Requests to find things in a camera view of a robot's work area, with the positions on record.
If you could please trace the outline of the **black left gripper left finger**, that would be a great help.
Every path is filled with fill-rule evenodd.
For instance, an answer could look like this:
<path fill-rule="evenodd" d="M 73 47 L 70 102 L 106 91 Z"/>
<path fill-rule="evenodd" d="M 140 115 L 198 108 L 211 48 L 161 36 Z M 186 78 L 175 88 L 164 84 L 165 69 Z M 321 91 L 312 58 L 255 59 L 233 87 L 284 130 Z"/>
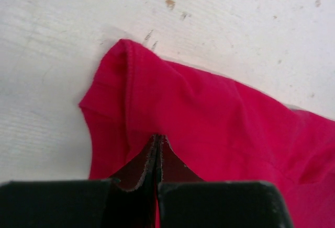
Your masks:
<path fill-rule="evenodd" d="M 105 179 L 1 184 L 1 227 L 154 227 L 158 142 Z"/>

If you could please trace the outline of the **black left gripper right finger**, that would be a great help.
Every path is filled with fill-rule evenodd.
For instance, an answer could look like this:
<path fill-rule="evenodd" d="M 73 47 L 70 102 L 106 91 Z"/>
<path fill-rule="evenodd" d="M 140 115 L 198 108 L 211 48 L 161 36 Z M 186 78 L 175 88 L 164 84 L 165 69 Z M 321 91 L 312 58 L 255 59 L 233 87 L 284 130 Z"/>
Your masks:
<path fill-rule="evenodd" d="M 161 227 L 293 227 L 283 197 L 266 181 L 206 182 L 161 136 L 157 154 Z"/>

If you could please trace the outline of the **pink red t shirt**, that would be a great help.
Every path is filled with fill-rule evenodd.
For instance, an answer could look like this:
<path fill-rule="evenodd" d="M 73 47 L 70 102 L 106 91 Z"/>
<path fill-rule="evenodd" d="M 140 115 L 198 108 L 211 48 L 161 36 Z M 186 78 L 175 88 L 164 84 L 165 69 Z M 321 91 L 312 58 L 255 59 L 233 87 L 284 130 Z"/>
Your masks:
<path fill-rule="evenodd" d="M 112 175 L 150 136 L 165 134 L 202 179 L 269 181 L 296 227 L 334 227 L 332 120 L 126 39 L 104 55 L 79 106 L 92 140 L 91 179 Z"/>

